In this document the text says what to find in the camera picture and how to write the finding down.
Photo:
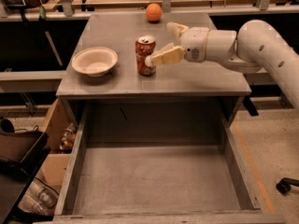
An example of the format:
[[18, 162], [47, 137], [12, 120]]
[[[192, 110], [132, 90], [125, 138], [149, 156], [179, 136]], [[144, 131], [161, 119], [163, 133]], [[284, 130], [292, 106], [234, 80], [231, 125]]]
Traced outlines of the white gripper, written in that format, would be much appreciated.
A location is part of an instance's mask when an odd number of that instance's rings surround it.
[[176, 41], [179, 41], [180, 46], [169, 43], [154, 51], [146, 57], [146, 66], [153, 67], [179, 63], [184, 58], [186, 61], [193, 63], [202, 63], [206, 59], [208, 28], [193, 27], [189, 29], [186, 25], [169, 22], [166, 29]]

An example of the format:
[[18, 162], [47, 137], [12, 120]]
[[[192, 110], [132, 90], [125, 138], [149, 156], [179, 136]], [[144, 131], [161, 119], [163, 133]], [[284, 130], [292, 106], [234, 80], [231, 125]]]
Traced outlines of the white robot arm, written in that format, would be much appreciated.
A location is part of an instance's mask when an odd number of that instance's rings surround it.
[[248, 21], [236, 31], [188, 27], [169, 22], [167, 31], [178, 44], [165, 45], [145, 59], [148, 66], [215, 62], [242, 74], [265, 70], [292, 106], [299, 110], [299, 55], [269, 23]]

